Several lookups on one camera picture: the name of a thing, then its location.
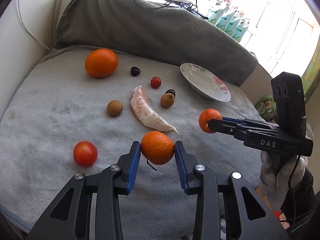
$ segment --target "metal screw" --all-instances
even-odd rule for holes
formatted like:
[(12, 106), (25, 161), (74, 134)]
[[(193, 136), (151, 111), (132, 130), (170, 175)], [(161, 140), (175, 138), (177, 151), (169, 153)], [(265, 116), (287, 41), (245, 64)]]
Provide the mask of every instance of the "metal screw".
[(110, 169), (111, 169), (112, 171), (119, 171), (120, 166), (119, 166), (119, 165), (112, 165), (112, 166), (110, 167)]
[(82, 179), (83, 178), (83, 173), (79, 172), (75, 175), (75, 179)]
[(203, 171), (204, 169), (205, 169), (205, 167), (202, 164), (198, 164), (196, 166), (196, 170), (198, 170), (198, 171)]
[(232, 177), (234, 177), (235, 179), (240, 179), (241, 174), (239, 172), (234, 172), (234, 173), (232, 173)]

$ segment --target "packaging bag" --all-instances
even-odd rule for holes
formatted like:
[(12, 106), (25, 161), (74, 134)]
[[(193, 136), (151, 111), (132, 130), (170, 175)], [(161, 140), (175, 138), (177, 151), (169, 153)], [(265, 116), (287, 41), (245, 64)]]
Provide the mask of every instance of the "packaging bag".
[(228, 34), (230, 37), (232, 37), (234, 31), (236, 30), (238, 24), (240, 21), (244, 18), (243, 11), (237, 11), (235, 15), (233, 16), (233, 19), (228, 24), (226, 30), (224, 31), (226, 34)]
[(218, 0), (217, 3), (209, 9), (207, 22), (216, 25), (230, 4), (231, 0)]
[(262, 119), (269, 121), (276, 114), (276, 103), (272, 96), (265, 96), (257, 105), (256, 109)]
[(233, 17), (237, 12), (238, 12), (238, 7), (232, 7), (228, 9), (222, 14), (216, 26), (220, 30), (225, 31), (227, 26), (229, 25), (229, 23), (231, 22), (231, 20), (233, 19)]
[(235, 39), (237, 42), (240, 42), (243, 35), (247, 31), (249, 27), (249, 18), (242, 19), (238, 24), (237, 28), (235, 29), (232, 38)]

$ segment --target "gray towel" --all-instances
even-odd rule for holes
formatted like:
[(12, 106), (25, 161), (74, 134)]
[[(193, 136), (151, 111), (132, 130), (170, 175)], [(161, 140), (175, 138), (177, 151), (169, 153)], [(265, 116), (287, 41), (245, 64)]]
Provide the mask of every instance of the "gray towel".
[[(155, 7), (144, 0), (135, 1), (144, 8)], [(57, 39), (178, 66), (194, 63), (236, 86), (258, 64), (229, 35), (187, 10), (146, 10), (133, 0), (74, 0), (63, 13)]]
[[(151, 131), (130, 109), (132, 90), (139, 85), (147, 90), (152, 107), (179, 131), (166, 134), (174, 142), (183, 141), (199, 163), (222, 174), (238, 171), (251, 185), (258, 182), (258, 150), (232, 136), (204, 133), (198, 125), (199, 114), (207, 108), (223, 116), (261, 120), (238, 87), (226, 83), (230, 102), (207, 100), (189, 87), (179, 67), (124, 55), (118, 55), (119, 66), (111, 76), (96, 79), (84, 69), (91, 51), (73, 46), (47, 56), (25, 79), (3, 115), (0, 201), (1, 210), (15, 224), (28, 232), (75, 173), (101, 172), (128, 153), (134, 140)], [(132, 66), (140, 68), (139, 76), (131, 76)], [(159, 89), (150, 86), (153, 76), (162, 80)], [(160, 98), (168, 89), (176, 91), (176, 100), (165, 109)], [(106, 105), (115, 99), (124, 109), (111, 117)], [(98, 160), (91, 168), (77, 166), (72, 158), (74, 145), (82, 140), (98, 149)], [(156, 168), (152, 170), (142, 156), (132, 193), (120, 196), (125, 240), (170, 240), (193, 230), (196, 196), (186, 196), (181, 189), (174, 158)]]

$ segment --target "wall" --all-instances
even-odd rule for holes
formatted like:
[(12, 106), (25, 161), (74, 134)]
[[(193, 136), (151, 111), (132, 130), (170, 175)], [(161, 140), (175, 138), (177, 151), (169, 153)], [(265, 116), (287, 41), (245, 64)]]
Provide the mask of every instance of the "wall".
[(314, 177), (313, 188), (315, 192), (318, 192), (320, 191), (320, 85), (306, 103), (306, 116), (315, 136), (312, 156), (308, 160), (308, 169)]
[(258, 63), (240, 89), (255, 106), (264, 96), (272, 95), (271, 79), (270, 74)]
[[(23, 29), (18, 0), (12, 0), (0, 18), (0, 118), (18, 85), (47, 53)], [(52, 18), (55, 0), (20, 0), (20, 12), (28, 30), (52, 47)]]

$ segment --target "gray cushion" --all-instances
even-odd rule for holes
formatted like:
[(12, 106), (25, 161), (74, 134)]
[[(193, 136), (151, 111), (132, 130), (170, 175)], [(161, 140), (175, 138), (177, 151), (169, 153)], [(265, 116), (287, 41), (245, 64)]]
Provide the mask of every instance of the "gray cushion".
[(106, 47), (178, 66), (194, 63), (236, 86), (258, 63), (229, 35), (187, 10), (146, 10), (133, 0), (74, 0), (63, 13), (57, 39), (65, 46)]

